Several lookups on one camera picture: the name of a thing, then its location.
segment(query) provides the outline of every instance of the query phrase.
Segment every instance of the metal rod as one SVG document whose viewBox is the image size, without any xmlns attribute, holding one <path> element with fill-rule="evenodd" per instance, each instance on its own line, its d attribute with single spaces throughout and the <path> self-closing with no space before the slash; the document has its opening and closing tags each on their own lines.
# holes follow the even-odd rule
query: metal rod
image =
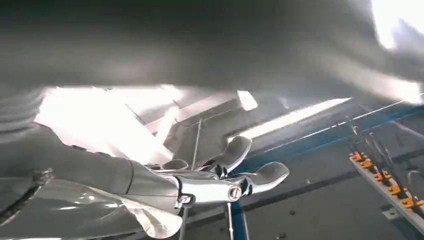
<svg viewBox="0 0 424 240">
<path fill-rule="evenodd" d="M 202 119 L 199 120 L 198 126 L 197 126 L 197 136 L 196 136 L 196 142 L 194 144 L 193 162 L 191 163 L 191 170 L 195 169 L 196 158 L 198 155 L 198 146 L 199 146 L 199 137 L 200 137 L 201 128 L 202 128 Z M 189 215 L 189 209 L 184 208 L 182 210 L 182 224 L 181 224 L 181 228 L 179 229 L 178 240 L 184 240 L 184 236 L 186 235 L 186 220 L 188 215 Z"/>
<path fill-rule="evenodd" d="M 224 208 L 225 218 L 228 227 L 229 240 L 234 240 L 234 228 L 233 228 L 233 211 L 231 209 L 231 203 L 227 203 Z"/>
<path fill-rule="evenodd" d="M 244 232 L 246 233 L 246 240 L 250 240 L 248 221 L 246 220 L 246 214 L 244 212 L 242 214 L 243 214 Z"/>
</svg>

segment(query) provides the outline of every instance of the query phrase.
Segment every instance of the screw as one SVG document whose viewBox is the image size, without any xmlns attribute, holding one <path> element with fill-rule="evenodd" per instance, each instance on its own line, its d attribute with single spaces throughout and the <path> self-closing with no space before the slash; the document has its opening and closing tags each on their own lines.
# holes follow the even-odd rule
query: screw
<svg viewBox="0 0 424 240">
<path fill-rule="evenodd" d="M 181 204 L 188 204 L 191 200 L 192 198 L 190 196 L 182 195 L 179 197 L 178 202 Z"/>
<path fill-rule="evenodd" d="M 236 201 L 241 197 L 242 197 L 242 189 L 237 185 L 232 186 L 228 192 L 229 200 Z"/>
</svg>

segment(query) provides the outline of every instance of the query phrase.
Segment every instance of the robotic arm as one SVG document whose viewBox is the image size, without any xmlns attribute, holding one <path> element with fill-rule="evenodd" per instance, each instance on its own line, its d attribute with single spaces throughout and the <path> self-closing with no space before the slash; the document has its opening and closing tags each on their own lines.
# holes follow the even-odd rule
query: robotic arm
<svg viewBox="0 0 424 240">
<path fill-rule="evenodd" d="M 166 238 L 181 226 L 181 208 L 234 202 L 272 189 L 289 174 L 274 162 L 229 176 L 252 145 L 241 136 L 196 170 L 186 170 L 183 160 L 144 166 L 66 146 L 51 129 L 32 123 L 42 99 L 42 89 L 0 90 L 2 237 L 80 239 L 144 230 Z M 55 178 L 14 207 L 34 189 L 31 173 L 46 169 Z"/>
</svg>

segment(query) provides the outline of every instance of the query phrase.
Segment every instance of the bright light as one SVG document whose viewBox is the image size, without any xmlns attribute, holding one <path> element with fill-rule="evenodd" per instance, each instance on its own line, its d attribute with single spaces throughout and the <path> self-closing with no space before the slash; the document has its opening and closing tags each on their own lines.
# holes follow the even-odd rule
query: bright light
<svg viewBox="0 0 424 240">
<path fill-rule="evenodd" d="M 107 208 L 117 208 L 117 207 L 119 207 L 118 204 L 116 204 L 116 203 L 108 203 L 108 204 L 105 204 L 104 206 L 107 207 Z"/>
<path fill-rule="evenodd" d="M 165 113 L 165 116 L 162 118 L 156 134 L 156 139 L 161 144 L 163 144 L 167 139 L 168 133 L 171 130 L 174 119 L 177 117 L 178 111 L 179 108 L 177 106 L 173 106 L 169 108 L 169 110 Z"/>
<path fill-rule="evenodd" d="M 351 98 L 337 98 L 332 99 L 328 101 L 324 101 L 312 106 L 308 106 L 293 112 L 290 112 L 287 115 L 282 115 L 278 118 L 275 118 L 271 121 L 267 121 L 265 123 L 262 123 L 261 125 L 252 127 L 250 129 L 247 129 L 239 134 L 239 136 L 243 136 L 249 139 L 253 139 L 259 136 L 262 136 L 264 134 L 267 134 L 269 132 L 272 132 L 274 130 L 286 127 L 288 125 L 294 124 L 296 122 L 299 122 L 303 119 L 309 118 L 315 114 L 318 114 L 324 110 L 327 110 L 329 108 L 332 108 L 336 105 L 342 104 Z M 228 142 L 231 142 L 233 140 L 233 137 L 228 138 Z"/>
<path fill-rule="evenodd" d="M 59 210 L 71 210 L 71 209 L 76 209 L 76 206 L 65 206 L 65 207 L 61 207 L 59 208 Z"/>
<path fill-rule="evenodd" d="M 395 79 L 387 82 L 393 95 L 410 104 L 422 104 L 421 85 L 417 82 Z"/>
<path fill-rule="evenodd" d="M 184 94 L 178 90 L 174 85 L 164 84 L 161 85 L 163 91 L 165 91 L 168 98 L 171 98 L 173 101 L 177 101 L 183 98 Z"/>
<path fill-rule="evenodd" d="M 248 91 L 237 91 L 238 98 L 240 99 L 241 106 L 245 111 L 250 111 L 258 107 L 258 103 Z"/>
<path fill-rule="evenodd" d="M 393 32 L 399 26 L 394 0 L 372 0 L 375 32 L 380 44 L 389 50 L 396 47 Z"/>
<path fill-rule="evenodd" d="M 183 98 L 184 94 L 173 85 L 161 85 L 148 88 L 120 87 L 109 91 L 116 100 L 121 100 L 136 113 L 148 109 L 173 104 Z"/>
<path fill-rule="evenodd" d="M 81 146 L 90 152 L 140 163 L 163 164 L 172 159 L 173 154 L 140 124 L 125 106 L 125 100 L 116 94 L 99 88 L 52 90 L 36 121 L 52 128 L 64 144 Z"/>
</svg>

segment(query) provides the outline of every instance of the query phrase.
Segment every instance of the wire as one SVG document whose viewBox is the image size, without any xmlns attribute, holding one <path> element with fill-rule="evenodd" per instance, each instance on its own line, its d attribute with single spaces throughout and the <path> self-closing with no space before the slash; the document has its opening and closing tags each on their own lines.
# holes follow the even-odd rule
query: wire
<svg viewBox="0 0 424 240">
<path fill-rule="evenodd" d="M 53 179 L 53 177 L 53 169 L 51 168 L 34 174 L 34 176 L 32 176 L 32 184 L 28 190 L 26 190 L 26 192 L 12 205 L 0 212 L 0 226 L 6 225 L 12 221 L 27 203 Z"/>
<path fill-rule="evenodd" d="M 417 199 L 416 199 L 417 195 L 415 194 L 414 185 L 413 185 L 413 182 L 412 182 L 412 175 L 413 174 L 418 175 L 422 179 L 424 179 L 424 173 L 417 171 L 417 170 L 411 170 L 411 171 L 408 172 L 408 175 L 407 175 L 409 192 L 411 194 L 411 198 L 412 198 L 412 202 L 413 202 L 412 210 L 416 214 L 418 214 L 421 218 L 424 219 L 424 211 L 420 206 L 418 206 Z"/>
</svg>

